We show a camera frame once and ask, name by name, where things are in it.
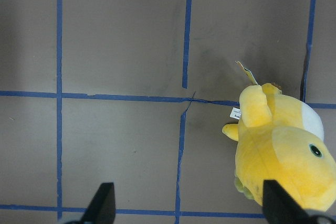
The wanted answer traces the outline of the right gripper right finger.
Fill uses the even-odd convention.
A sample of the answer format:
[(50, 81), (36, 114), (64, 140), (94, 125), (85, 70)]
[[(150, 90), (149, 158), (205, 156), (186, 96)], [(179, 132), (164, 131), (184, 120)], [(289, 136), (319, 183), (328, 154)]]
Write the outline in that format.
[(268, 223), (318, 223), (318, 218), (308, 215), (276, 180), (264, 181), (262, 203)]

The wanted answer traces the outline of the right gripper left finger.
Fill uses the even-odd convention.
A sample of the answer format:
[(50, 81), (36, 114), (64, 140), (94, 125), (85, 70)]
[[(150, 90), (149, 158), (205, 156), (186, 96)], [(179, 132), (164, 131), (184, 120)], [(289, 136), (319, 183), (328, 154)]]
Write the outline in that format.
[(79, 223), (114, 223), (115, 203), (114, 183), (102, 183)]

